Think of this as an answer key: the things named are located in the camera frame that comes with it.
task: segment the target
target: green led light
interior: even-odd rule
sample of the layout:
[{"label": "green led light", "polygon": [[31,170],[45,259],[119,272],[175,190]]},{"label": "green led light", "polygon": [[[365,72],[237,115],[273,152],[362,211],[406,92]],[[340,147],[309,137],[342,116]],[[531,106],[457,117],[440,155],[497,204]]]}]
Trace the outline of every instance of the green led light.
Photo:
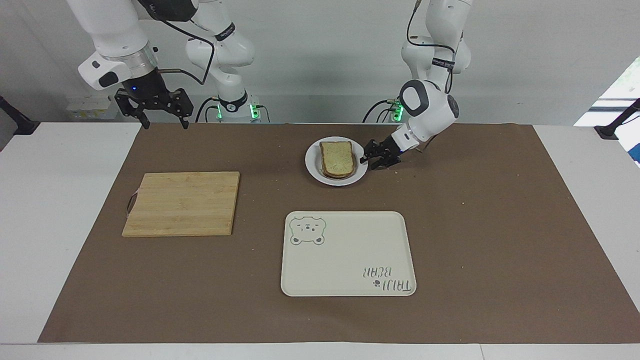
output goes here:
[{"label": "green led light", "polygon": [[260,112],[255,109],[253,104],[249,104],[249,108],[251,108],[251,117],[257,119],[260,117]]},{"label": "green led light", "polygon": [[404,106],[402,106],[398,102],[396,103],[396,105],[397,105],[397,108],[396,108],[396,112],[394,113],[394,121],[395,122],[400,122],[400,121],[402,121],[402,115],[404,113]]}]

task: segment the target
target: bear logo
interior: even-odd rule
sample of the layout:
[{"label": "bear logo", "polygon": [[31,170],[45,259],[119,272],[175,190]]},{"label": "bear logo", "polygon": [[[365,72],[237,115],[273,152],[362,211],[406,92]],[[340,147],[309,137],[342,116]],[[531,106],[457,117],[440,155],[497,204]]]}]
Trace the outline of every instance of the bear logo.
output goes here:
[{"label": "bear logo", "polygon": [[294,218],[289,222],[289,228],[291,229],[290,241],[293,245],[300,245],[303,242],[324,244],[326,222],[322,218]]}]

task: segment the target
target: window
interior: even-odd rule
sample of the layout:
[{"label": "window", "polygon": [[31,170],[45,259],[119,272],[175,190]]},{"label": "window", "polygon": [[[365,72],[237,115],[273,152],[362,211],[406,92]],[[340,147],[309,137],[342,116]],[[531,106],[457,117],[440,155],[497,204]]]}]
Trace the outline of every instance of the window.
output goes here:
[{"label": "window", "polygon": [[[593,107],[575,123],[575,126],[608,125],[639,97],[640,58],[636,59],[620,78],[602,94]],[[622,125],[616,130],[620,144],[626,151],[640,143],[640,119],[636,118],[639,115],[640,112],[631,116],[628,124]]]}]

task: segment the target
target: wooden cutting board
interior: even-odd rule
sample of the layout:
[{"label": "wooden cutting board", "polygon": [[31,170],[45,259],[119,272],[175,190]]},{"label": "wooden cutting board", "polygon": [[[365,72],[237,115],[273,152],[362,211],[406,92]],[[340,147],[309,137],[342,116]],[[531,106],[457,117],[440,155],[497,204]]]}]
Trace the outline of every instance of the wooden cutting board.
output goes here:
[{"label": "wooden cutting board", "polygon": [[125,238],[231,235],[239,172],[145,174]]}]

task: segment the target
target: white plate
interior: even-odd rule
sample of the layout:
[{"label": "white plate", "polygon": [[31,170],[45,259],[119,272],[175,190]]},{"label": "white plate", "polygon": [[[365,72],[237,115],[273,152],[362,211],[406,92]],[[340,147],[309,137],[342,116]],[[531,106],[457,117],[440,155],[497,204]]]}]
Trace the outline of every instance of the white plate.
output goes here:
[{"label": "white plate", "polygon": [[[351,142],[351,148],[353,150],[353,155],[356,161],[356,170],[355,172],[345,178],[345,179],[332,179],[330,177],[324,176],[322,173],[322,152],[320,150],[321,142]],[[360,163],[360,158],[364,156],[364,149],[360,146],[359,143],[356,143],[352,139],[343,138],[341,136],[330,136],[328,138],[320,139],[313,143],[307,149],[307,154],[305,155],[305,164],[307,164],[307,170],[309,174],[314,177],[314,179],[320,181],[321,183],[331,185],[331,186],[347,186],[355,183],[360,180],[364,174],[367,172],[369,168],[369,162],[364,164]]]},{"label": "white plate", "polygon": [[404,218],[393,211],[295,211],[285,220],[280,288],[291,297],[415,292]]}]

